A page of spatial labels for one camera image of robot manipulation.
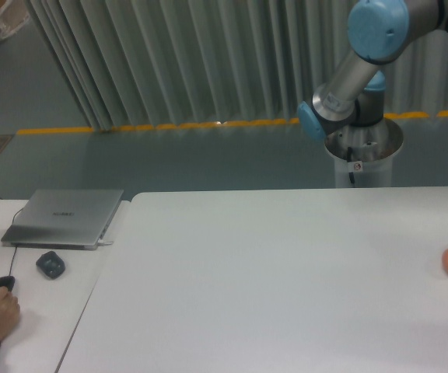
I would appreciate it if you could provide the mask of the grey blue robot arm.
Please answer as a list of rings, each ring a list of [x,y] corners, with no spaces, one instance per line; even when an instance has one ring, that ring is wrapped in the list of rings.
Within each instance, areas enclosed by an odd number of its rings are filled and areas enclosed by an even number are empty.
[[[383,117],[381,67],[434,30],[448,33],[448,1],[359,1],[348,17],[351,50],[332,78],[297,114],[303,130],[323,140],[347,125],[370,126]]]

